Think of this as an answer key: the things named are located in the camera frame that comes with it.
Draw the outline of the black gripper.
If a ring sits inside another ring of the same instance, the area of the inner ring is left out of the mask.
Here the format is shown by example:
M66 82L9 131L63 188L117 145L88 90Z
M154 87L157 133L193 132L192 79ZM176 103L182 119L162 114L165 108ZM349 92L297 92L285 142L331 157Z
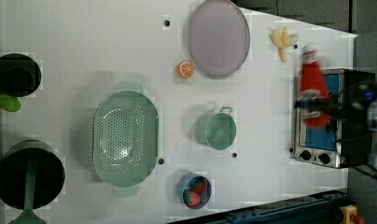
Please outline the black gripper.
M377 100L377 84L375 82L358 82L344 88L336 95L340 103L331 99L306 99L295 102L294 107L307 112L328 112L335 119L366 119L370 105Z

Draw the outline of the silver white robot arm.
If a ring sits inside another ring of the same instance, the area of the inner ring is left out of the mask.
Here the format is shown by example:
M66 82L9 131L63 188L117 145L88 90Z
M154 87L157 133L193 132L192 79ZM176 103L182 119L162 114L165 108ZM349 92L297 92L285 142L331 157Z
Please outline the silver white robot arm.
M326 97L318 90L298 95L294 156L329 168L370 162L377 132L377 83L359 82Z

